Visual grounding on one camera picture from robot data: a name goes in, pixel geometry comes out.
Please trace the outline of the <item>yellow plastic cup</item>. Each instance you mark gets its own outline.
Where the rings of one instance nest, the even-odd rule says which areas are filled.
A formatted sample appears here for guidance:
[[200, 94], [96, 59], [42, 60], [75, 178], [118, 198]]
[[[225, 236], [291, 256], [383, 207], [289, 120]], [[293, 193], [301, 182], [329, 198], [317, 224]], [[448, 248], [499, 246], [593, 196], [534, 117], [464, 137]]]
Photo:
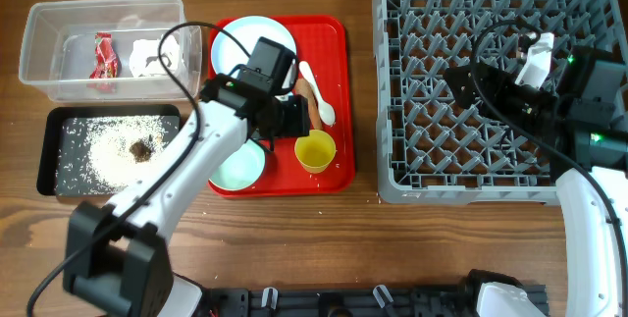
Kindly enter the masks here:
[[334, 139], [326, 132], [311, 130], [309, 135], [299, 137], [294, 144], [294, 154], [305, 171], [319, 174], [334, 160], [337, 147]]

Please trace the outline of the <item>mint green bowl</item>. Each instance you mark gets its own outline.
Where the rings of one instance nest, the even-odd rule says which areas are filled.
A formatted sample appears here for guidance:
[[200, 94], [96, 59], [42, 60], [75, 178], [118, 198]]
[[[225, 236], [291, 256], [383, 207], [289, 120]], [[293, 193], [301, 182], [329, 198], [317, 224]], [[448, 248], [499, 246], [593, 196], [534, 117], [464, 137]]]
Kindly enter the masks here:
[[266, 165], [265, 151], [248, 140], [233, 153], [209, 178], [209, 183], [227, 191], [250, 187], [262, 175]]

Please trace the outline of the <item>large white plate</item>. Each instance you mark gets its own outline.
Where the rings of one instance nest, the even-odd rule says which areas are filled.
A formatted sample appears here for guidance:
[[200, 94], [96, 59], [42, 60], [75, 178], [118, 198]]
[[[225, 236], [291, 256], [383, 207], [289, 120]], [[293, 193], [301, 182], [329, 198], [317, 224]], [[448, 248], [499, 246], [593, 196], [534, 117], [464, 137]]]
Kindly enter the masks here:
[[223, 26], [211, 44], [210, 62], [215, 75], [234, 88], [274, 97], [292, 93], [298, 76], [294, 37], [278, 21], [262, 16]]

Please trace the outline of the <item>brown food scrap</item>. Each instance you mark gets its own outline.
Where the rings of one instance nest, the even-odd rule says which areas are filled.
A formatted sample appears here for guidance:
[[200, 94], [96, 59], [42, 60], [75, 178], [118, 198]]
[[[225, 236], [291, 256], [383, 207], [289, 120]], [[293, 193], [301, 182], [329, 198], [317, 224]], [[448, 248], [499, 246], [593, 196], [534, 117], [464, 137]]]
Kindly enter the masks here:
[[136, 163], [149, 161], [153, 154], [152, 136], [149, 135], [146, 138], [142, 138], [134, 142], [130, 146], [129, 152]]

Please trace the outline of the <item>white napkin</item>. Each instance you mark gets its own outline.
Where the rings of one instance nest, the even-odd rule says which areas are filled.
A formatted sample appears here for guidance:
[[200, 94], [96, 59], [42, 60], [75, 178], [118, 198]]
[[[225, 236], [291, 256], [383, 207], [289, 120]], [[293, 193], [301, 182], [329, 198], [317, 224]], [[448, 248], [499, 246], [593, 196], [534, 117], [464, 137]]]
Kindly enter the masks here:
[[[167, 74], [157, 56], [159, 44], [158, 39], [139, 39], [133, 43], [129, 68], [134, 78], [158, 77]], [[168, 36], [164, 40], [161, 57], [167, 69], [174, 75], [185, 69], [183, 54], [173, 36]]]

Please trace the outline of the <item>red snack wrapper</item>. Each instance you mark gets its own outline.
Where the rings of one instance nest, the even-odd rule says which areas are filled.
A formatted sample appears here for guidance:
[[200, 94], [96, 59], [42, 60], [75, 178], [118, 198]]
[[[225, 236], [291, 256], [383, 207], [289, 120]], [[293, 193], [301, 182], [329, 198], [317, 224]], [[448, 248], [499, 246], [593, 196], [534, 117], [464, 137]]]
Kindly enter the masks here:
[[106, 82], [92, 82], [88, 86], [98, 91], [112, 93], [116, 90], [115, 84], [109, 82], [119, 74], [119, 58], [113, 48], [113, 37], [108, 32], [97, 32], [95, 34], [96, 65], [89, 76], [90, 79], [105, 79]]

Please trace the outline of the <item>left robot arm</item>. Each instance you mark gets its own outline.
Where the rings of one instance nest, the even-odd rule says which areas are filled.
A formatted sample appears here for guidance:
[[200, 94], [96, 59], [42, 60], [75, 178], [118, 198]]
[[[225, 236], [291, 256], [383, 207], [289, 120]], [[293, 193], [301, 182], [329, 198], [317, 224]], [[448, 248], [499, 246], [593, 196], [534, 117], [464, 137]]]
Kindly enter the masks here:
[[168, 242], [211, 175], [252, 136], [283, 136], [279, 96], [296, 82], [296, 54], [266, 37], [248, 61], [205, 86], [201, 101], [153, 169], [102, 207], [70, 217], [63, 266], [66, 292], [111, 316], [195, 316], [203, 288], [177, 276]]

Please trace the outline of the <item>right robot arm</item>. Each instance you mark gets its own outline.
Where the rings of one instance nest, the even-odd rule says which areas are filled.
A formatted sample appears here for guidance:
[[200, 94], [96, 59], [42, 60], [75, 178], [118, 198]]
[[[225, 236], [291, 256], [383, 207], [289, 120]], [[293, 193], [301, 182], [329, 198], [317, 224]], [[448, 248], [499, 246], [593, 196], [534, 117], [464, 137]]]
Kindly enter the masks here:
[[549, 159], [563, 215], [570, 316], [627, 313], [627, 132], [617, 128], [615, 94], [626, 66], [612, 53], [575, 47], [555, 93], [541, 77], [484, 63], [444, 78], [462, 108], [537, 143]]

